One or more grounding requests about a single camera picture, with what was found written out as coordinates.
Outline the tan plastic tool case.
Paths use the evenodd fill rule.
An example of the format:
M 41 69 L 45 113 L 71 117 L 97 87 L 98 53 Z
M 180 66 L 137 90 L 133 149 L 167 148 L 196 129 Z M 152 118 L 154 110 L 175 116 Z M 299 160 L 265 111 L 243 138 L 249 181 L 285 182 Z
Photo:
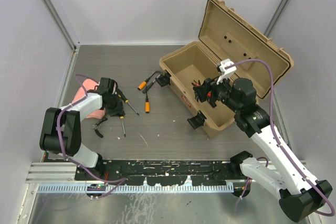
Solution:
M 210 92 L 202 103 L 193 87 L 207 78 L 215 85 L 247 78 L 260 101 L 293 68 L 293 59 L 225 2 L 207 0 L 198 40 L 162 57 L 159 66 L 163 73 L 157 83 L 170 86 L 189 109 L 191 127 L 214 138 L 233 124 L 234 113 L 221 102 L 210 103 Z

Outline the yellow black screwdriver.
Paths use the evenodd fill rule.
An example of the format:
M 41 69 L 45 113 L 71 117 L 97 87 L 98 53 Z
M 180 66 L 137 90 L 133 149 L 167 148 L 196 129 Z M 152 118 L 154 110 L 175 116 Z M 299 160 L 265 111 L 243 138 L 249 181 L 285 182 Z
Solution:
M 126 131 L 125 131 L 125 125 L 124 125 L 124 116 L 123 115 L 120 116 L 120 120 L 121 120 L 123 135 L 124 135 L 124 137 L 126 137 Z
M 125 103 L 127 104 L 134 112 L 136 115 L 139 116 L 139 113 L 136 111 L 136 109 L 131 105 L 131 103 L 129 102 L 129 100 L 126 98 L 126 96 L 123 94 L 123 92 L 118 89 L 117 90 L 117 95 L 119 96 L 119 98 Z

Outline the orange short screwdriver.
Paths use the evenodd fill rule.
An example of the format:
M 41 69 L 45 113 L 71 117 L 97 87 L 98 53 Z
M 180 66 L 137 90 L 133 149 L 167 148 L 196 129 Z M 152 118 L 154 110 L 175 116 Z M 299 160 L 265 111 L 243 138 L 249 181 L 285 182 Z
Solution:
M 152 73 L 148 78 L 146 78 L 139 86 L 138 86 L 138 90 L 141 91 L 143 90 L 147 83 L 149 82 L 149 80 L 156 74 L 156 73 L 161 73 L 160 71 L 155 71 L 154 73 Z

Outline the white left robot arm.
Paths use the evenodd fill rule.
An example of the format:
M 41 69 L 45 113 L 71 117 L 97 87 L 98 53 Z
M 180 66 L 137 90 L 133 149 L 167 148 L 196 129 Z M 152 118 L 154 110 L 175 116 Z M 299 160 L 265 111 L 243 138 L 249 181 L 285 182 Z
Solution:
M 45 112 L 39 147 L 49 153 L 70 159 L 93 180 L 105 174 L 102 156 L 82 143 L 81 122 L 91 114 L 102 111 L 120 113 L 121 99 L 118 83 L 110 78 L 93 82 L 92 88 L 81 85 L 77 98 L 60 108 L 48 108 Z

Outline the black handled pliers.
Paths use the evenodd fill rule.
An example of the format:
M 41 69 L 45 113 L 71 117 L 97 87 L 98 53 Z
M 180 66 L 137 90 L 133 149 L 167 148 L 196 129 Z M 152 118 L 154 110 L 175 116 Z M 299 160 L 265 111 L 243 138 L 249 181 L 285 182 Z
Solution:
M 107 120 L 108 120 L 107 118 L 102 118 L 93 126 L 93 130 L 99 138 L 103 138 L 103 134 L 101 134 L 101 132 L 99 130 L 100 127 L 101 127 L 101 124 L 104 123 Z

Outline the orange stubby screwdriver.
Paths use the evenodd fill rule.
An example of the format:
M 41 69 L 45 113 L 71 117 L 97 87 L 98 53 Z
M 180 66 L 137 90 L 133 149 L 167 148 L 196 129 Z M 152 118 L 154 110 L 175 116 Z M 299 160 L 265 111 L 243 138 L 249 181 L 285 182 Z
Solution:
M 145 97 L 145 112 L 150 113 L 150 103 L 148 95 L 146 95 Z

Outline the aluminium frame rail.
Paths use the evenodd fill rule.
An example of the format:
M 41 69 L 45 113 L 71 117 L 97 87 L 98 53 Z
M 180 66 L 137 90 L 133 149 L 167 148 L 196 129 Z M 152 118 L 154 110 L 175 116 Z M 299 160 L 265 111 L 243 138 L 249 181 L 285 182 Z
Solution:
M 26 183 L 66 183 L 75 180 L 77 166 L 67 162 L 32 163 Z

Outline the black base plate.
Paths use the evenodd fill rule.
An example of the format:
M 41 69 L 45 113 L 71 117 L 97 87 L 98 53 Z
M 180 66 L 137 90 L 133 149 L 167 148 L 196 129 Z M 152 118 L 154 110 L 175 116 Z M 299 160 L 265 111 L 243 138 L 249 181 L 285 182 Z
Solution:
M 124 185 L 181 186 L 191 179 L 192 186 L 226 185 L 230 180 L 245 181 L 238 166 L 229 161 L 101 160 L 90 168 L 98 178 L 112 181 L 125 178 Z

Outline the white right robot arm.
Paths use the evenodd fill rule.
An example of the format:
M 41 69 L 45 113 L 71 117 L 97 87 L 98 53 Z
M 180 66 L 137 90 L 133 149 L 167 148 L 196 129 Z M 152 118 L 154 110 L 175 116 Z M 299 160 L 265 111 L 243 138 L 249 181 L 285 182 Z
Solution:
M 288 147 L 274 126 L 268 113 L 256 101 L 256 90 L 251 80 L 224 79 L 217 83 L 206 79 L 193 84 L 196 101 L 215 105 L 220 101 L 231 109 L 237 126 L 253 140 L 272 161 L 275 172 L 262 166 L 256 158 L 244 152 L 231 158 L 233 177 L 249 177 L 278 200 L 280 208 L 293 222 L 299 222 L 316 212 L 327 202 L 332 186 L 318 180 Z

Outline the pink folded cloth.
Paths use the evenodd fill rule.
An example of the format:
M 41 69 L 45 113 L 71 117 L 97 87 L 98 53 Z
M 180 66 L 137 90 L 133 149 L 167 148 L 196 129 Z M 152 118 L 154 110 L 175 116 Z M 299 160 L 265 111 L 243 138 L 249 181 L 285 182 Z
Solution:
M 105 109 L 102 109 L 102 97 L 96 93 L 89 92 L 99 83 L 86 78 L 78 89 L 71 104 L 71 109 L 80 112 L 80 118 L 83 119 L 102 119 L 105 116 Z

